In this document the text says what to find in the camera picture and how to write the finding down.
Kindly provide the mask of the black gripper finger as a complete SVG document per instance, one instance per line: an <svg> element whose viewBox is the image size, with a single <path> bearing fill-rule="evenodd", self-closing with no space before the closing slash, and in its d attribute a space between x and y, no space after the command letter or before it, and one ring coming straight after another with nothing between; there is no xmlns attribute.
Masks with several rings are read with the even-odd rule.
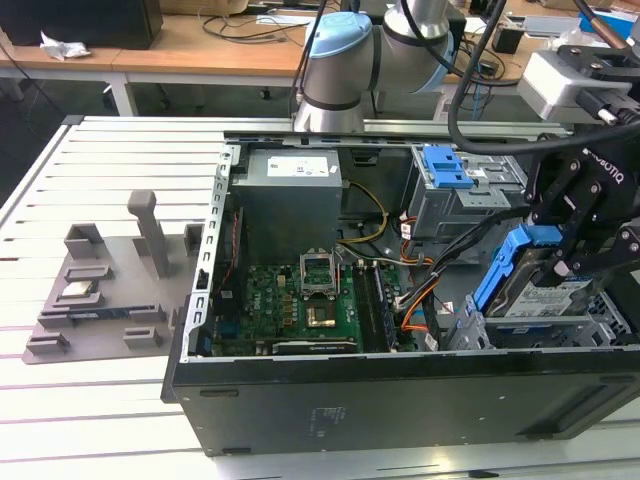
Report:
<svg viewBox="0 0 640 480"><path fill-rule="evenodd" d="M605 241L583 241L562 260L571 276L607 282L639 269L639 226L626 224Z"/></svg>
<svg viewBox="0 0 640 480"><path fill-rule="evenodd" d="M556 227L561 241L531 281L536 287L555 287L568 275L566 264L574 256L601 248L593 218L601 202L601 174L589 149L537 158L533 167L526 188L528 223Z"/></svg>

